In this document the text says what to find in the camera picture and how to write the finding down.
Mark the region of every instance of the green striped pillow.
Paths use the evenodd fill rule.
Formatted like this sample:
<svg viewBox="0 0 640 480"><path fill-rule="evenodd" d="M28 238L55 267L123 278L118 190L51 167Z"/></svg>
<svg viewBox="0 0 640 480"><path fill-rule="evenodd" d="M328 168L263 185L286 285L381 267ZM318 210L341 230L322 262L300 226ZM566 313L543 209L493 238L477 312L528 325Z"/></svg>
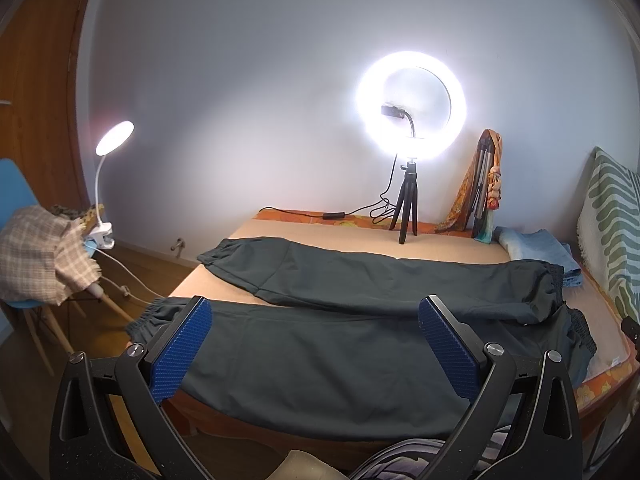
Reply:
<svg viewBox="0 0 640 480"><path fill-rule="evenodd" d="M640 177L600 148L578 218L587 269L609 293L620 316L639 320Z"/></svg>

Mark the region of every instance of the beige sheet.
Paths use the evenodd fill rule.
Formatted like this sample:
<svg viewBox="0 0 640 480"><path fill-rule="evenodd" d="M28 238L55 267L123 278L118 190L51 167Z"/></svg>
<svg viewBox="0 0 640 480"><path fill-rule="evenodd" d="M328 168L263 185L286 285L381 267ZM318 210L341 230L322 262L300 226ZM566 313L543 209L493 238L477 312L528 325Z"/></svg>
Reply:
<svg viewBox="0 0 640 480"><path fill-rule="evenodd" d="M396 258L418 258L441 262L496 264L509 260L506 251L496 243L486 245L471 238L441 235L409 235L404 245L398 243L398 232L362 229L348 226L298 224L268 220L249 220L230 238L257 236L281 237L301 244L343 252L386 254ZM623 343L617 320L596 288L585 280L580 287L566 288L564 299L578 308L589 323L598 351L591 360L586 380L626 360L628 347ZM220 280L200 265L172 292L172 296L189 298L204 296L210 300L267 304L250 293Z"/></svg>

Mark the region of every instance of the black mini tripod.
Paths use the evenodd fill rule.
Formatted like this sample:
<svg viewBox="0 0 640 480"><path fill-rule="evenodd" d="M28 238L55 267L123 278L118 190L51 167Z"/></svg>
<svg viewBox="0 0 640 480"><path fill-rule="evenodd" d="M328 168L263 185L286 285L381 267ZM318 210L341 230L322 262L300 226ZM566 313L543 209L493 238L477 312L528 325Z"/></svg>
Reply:
<svg viewBox="0 0 640 480"><path fill-rule="evenodd" d="M404 170L404 180L402 181L402 186L400 186L400 194L398 195L398 202L396 202L396 209L394 211L394 217L391 219L389 230L392 231L396 227L400 210L402 210L400 237L398 241L404 244L406 240L406 229L409 226L409 212L413 213L411 224L414 236L418 235L418 182L416 180L417 174L415 173L415 159L409 159L406 166L400 166L400 169Z"/></svg>

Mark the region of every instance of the pillow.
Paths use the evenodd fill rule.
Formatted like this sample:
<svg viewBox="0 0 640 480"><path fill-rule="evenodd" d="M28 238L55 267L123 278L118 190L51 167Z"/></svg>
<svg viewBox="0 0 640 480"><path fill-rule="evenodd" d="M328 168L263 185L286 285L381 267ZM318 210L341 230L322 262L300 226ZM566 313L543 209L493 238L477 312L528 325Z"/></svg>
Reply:
<svg viewBox="0 0 640 480"><path fill-rule="evenodd" d="M640 308L640 176L600 148L578 218L585 265L620 316L638 321Z"/></svg>

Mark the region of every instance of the blue chair backrest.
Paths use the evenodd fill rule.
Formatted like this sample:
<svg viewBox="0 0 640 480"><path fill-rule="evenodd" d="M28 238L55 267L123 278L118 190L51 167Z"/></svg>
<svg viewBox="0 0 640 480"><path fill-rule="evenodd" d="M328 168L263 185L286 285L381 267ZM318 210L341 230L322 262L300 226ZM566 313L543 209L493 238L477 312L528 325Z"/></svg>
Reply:
<svg viewBox="0 0 640 480"><path fill-rule="evenodd" d="M0 229L16 209L37 203L38 200L15 163L9 158L0 159Z"/></svg>

